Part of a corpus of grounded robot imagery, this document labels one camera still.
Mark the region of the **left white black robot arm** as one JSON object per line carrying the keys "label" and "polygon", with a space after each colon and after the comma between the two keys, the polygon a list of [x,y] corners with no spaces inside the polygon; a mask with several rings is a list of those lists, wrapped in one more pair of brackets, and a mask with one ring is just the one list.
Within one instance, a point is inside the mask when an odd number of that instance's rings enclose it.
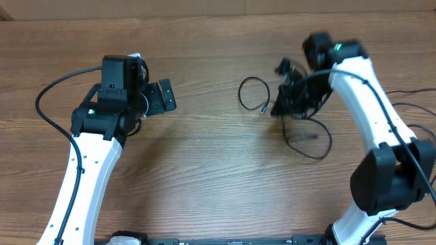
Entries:
{"label": "left white black robot arm", "polygon": [[110,175],[126,139],[142,128],[142,119],[176,109],[168,79],[149,81],[138,53],[106,55],[94,84],[72,113],[69,131],[37,113],[70,142],[69,161],[54,210],[39,244],[93,244]]}

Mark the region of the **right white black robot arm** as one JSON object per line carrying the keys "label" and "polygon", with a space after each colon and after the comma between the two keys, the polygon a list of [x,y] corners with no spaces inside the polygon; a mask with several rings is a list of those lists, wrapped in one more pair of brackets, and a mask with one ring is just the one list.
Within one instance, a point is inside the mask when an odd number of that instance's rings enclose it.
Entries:
{"label": "right white black robot arm", "polygon": [[284,82],[272,116],[312,120],[338,93],[360,132],[365,156],[350,178],[352,203],[322,235],[294,235],[293,244],[385,244],[377,229],[434,196],[430,177],[435,145],[419,140],[402,121],[381,87],[372,61],[355,39],[334,42],[326,32],[302,44],[309,71],[294,71],[283,59],[276,72]]}

